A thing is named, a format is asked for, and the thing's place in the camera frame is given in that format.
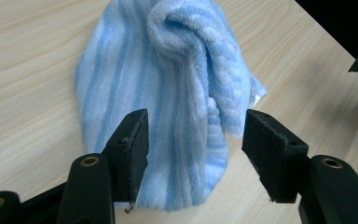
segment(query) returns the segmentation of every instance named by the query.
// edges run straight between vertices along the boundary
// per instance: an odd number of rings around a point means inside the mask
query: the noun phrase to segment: towel fold
[[[75,71],[84,145],[101,152],[131,111],[149,112],[149,165],[137,206],[205,202],[265,88],[212,0],[112,0]]]

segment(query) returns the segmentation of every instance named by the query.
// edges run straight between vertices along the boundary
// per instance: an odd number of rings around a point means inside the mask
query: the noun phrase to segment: wood grain
[[[250,69],[268,88],[255,109],[358,172],[354,59],[294,0],[217,0]],[[0,190],[27,200],[66,180],[83,153],[73,71],[108,1],[0,1]],[[300,223],[269,202],[241,140],[207,203],[180,212],[117,209],[117,223]]]

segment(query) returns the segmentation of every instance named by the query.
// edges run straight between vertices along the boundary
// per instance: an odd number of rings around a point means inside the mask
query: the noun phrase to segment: blue towel
[[[213,0],[112,0],[75,71],[84,145],[101,152],[131,111],[147,108],[149,165],[137,206],[204,203],[265,88],[246,67]]]

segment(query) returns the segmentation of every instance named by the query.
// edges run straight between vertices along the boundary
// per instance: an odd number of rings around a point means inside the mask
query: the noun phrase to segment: wooden table
[[[0,1],[0,190],[21,200],[66,180],[82,155],[73,71],[107,0]],[[255,109],[358,172],[354,59],[294,0],[218,0],[250,69],[268,88]],[[296,204],[269,202],[227,137],[229,165],[208,201],[179,212],[117,209],[117,223],[300,223]]]

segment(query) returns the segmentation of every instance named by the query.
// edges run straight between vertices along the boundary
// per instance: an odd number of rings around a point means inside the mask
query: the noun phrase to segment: blue striped towel
[[[75,71],[84,145],[101,152],[131,111],[147,108],[149,165],[137,206],[204,203],[265,88],[246,67],[213,0],[112,0]]]

